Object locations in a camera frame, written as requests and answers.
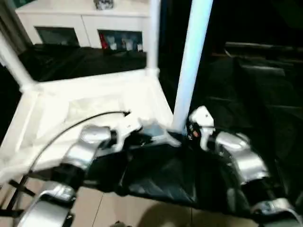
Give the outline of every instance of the cabinet door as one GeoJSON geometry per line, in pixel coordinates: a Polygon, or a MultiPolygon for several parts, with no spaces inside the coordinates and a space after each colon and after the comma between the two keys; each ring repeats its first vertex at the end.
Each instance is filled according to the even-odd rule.
{"type": "Polygon", "coordinates": [[[19,14],[33,44],[90,46],[80,15],[19,14]]]}
{"type": "Polygon", "coordinates": [[[102,48],[100,34],[136,37],[148,51],[148,17],[82,16],[91,47],[102,48]]]}

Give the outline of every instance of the white pole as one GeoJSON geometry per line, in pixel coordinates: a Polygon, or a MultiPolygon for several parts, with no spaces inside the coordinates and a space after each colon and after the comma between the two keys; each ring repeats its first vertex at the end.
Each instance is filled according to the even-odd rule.
{"type": "Polygon", "coordinates": [[[24,65],[19,60],[10,44],[5,40],[1,31],[0,59],[2,59],[4,65],[9,69],[10,73],[19,84],[21,91],[24,91],[35,84],[35,81],[30,77],[29,73],[24,68],[24,65]]]}
{"type": "Polygon", "coordinates": [[[172,123],[179,132],[188,116],[212,4],[213,0],[192,1],[172,123]]]}
{"type": "Polygon", "coordinates": [[[161,0],[150,0],[147,68],[152,70],[158,68],[160,4],[161,0]]]}

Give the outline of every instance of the white cabinet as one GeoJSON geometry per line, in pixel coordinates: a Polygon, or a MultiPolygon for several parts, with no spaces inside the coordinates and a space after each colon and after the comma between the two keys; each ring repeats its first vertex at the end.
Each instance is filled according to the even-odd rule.
{"type": "Polygon", "coordinates": [[[100,33],[110,31],[121,37],[133,32],[130,36],[148,51],[148,0],[115,0],[108,10],[96,10],[93,0],[35,0],[16,13],[33,44],[54,43],[57,38],[59,44],[102,48],[100,33]]]}

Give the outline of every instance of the tiled floor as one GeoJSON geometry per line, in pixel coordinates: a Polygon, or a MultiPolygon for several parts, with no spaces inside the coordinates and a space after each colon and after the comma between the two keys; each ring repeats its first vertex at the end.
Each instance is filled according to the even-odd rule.
{"type": "MultiPolygon", "coordinates": [[[[38,192],[43,182],[30,179],[27,187],[38,192]]],[[[9,185],[0,191],[0,202],[6,207],[13,192],[9,185]]],[[[31,197],[25,196],[21,208],[29,205],[31,197]]],[[[119,197],[81,188],[72,209],[75,219],[72,227],[109,227],[121,221],[132,227],[185,227],[192,219],[194,227],[257,227],[251,220],[225,216],[187,207],[171,205],[133,196],[119,197]]],[[[10,227],[10,218],[0,218],[0,227],[10,227]]]]}

